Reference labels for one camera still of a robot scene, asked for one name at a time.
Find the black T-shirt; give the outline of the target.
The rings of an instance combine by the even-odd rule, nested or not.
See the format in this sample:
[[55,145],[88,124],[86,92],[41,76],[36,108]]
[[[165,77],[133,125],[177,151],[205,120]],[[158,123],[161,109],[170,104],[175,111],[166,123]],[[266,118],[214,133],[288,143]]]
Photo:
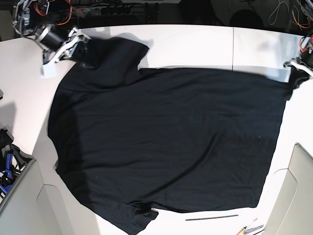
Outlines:
[[204,68],[139,69],[148,47],[124,38],[80,43],[60,82],[47,134],[56,171],[85,207],[135,235],[158,213],[258,205],[288,82]]

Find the blue and black clamps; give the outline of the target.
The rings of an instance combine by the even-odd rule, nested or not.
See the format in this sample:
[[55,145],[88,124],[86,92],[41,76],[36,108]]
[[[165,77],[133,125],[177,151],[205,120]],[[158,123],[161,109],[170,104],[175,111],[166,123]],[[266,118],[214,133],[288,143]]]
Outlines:
[[32,157],[23,153],[6,129],[0,130],[0,198],[8,194]]

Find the grey divider panel right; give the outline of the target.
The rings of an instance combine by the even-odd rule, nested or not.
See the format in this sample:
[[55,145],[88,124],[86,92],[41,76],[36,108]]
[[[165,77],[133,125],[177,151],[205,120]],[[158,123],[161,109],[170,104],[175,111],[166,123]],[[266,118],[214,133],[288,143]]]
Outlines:
[[274,154],[257,212],[256,235],[313,233],[313,156],[300,143]]

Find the grey divider panel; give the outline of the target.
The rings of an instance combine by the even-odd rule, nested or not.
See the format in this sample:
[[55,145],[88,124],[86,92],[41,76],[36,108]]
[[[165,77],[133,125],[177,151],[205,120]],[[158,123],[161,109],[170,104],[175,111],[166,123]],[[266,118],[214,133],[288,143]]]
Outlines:
[[61,192],[43,182],[31,160],[0,203],[2,235],[75,234]]
[[300,143],[274,154],[257,212],[256,235],[313,233],[313,156]]

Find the black table slot strip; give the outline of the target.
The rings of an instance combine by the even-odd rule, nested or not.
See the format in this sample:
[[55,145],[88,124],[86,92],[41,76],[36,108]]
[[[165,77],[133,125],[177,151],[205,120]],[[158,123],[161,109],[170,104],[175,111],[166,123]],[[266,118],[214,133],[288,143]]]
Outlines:
[[232,215],[204,217],[204,218],[189,218],[189,219],[185,219],[185,221],[211,220],[211,219],[231,218],[231,217],[237,217],[237,216],[239,216],[239,215],[238,214],[232,214]]

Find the grey divider panel left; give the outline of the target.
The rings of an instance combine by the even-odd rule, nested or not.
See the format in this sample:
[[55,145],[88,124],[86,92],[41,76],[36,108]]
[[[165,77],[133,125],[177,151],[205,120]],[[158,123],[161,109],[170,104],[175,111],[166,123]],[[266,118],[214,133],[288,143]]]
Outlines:
[[2,235],[75,234],[61,192],[43,182],[31,160],[0,203]]

